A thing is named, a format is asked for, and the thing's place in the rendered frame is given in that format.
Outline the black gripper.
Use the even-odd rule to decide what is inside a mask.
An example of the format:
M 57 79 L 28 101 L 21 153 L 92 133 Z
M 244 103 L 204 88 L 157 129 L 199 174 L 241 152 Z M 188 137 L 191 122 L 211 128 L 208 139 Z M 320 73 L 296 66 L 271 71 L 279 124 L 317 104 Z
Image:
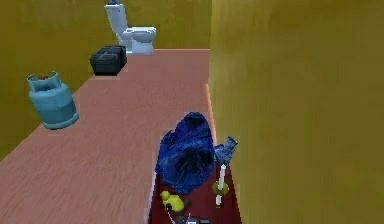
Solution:
M 171 204 L 167 204 L 166 210 L 167 210 L 167 214 L 171 224 L 187 224 L 188 218 L 185 218 L 185 215 L 188 213 L 191 205 L 192 205 L 192 202 L 190 200 L 185 200 L 182 216 L 177 216 L 175 221 L 174 218 L 172 217 L 172 214 L 173 214 L 172 206 Z

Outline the yellow rubber duck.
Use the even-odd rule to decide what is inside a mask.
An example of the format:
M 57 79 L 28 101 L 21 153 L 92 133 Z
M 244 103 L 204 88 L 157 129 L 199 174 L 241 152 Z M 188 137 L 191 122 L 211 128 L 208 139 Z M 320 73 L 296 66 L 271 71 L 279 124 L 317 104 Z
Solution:
M 184 209 L 184 202 L 178 195 L 171 194 L 169 191 L 162 191 L 160 197 L 167 210 L 181 212 Z

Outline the dark red table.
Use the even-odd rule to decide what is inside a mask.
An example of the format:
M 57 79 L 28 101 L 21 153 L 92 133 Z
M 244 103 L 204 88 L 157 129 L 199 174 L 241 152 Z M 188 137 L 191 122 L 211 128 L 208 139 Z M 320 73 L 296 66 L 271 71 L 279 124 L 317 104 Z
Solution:
M 221 207 L 216 206 L 216 194 L 212 190 L 212 185 L 219 178 L 219 173 L 220 168 L 217 168 L 201 187 L 189 195 L 180 196 L 184 202 L 190 202 L 185 216 L 191 214 L 192 218 L 209 220 L 210 224 L 242 224 L 229 167 L 226 168 L 225 173 L 225 182 L 229 186 L 229 192 L 222 197 Z M 172 224 L 160 197 L 162 191 L 174 193 L 171 187 L 161 184 L 161 176 L 157 174 L 150 200 L 151 207 L 145 224 Z

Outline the crumpled blue cloth bag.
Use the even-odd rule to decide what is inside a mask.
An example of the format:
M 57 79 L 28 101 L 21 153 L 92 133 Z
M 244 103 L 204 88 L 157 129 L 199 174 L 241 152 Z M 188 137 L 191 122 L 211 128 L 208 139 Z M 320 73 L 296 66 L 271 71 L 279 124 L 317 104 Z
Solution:
M 209 123 L 200 112 L 190 112 L 161 139 L 155 172 L 164 186 L 188 195 L 210 178 L 213 168 Z

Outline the white candle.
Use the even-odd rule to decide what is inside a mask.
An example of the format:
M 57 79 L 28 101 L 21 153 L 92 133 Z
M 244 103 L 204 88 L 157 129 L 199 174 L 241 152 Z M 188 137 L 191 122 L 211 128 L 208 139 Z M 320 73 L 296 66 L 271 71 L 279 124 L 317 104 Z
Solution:
M 218 190 L 223 190 L 223 188 L 224 188 L 226 168 L 227 167 L 225 164 L 222 164 L 220 166 L 219 179 L 218 179 Z

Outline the light blue gas cylinder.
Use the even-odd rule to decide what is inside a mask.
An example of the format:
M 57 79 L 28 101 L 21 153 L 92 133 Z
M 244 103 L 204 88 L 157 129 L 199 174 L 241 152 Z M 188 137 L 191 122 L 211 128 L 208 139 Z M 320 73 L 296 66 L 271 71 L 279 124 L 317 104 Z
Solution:
M 29 98 L 46 129 L 63 129 L 79 119 L 70 89 L 56 71 L 45 78 L 32 74 L 27 82 Z

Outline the black box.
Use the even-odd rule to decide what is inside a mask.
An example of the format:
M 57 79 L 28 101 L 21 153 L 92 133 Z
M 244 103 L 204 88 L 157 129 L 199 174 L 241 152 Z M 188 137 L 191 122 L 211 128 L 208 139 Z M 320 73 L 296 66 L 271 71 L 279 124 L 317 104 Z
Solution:
M 126 48 L 121 45 L 102 47 L 89 57 L 95 76 L 116 76 L 127 63 Z

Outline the white toilet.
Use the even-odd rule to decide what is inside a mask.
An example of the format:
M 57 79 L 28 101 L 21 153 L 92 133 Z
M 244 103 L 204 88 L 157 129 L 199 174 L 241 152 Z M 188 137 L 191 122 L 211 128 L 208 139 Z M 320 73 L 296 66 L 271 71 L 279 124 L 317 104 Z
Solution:
M 126 48 L 127 55 L 151 55 L 154 52 L 153 40 L 156 36 L 155 27 L 129 27 L 125 6 L 104 6 L 112 32 L 120 45 Z

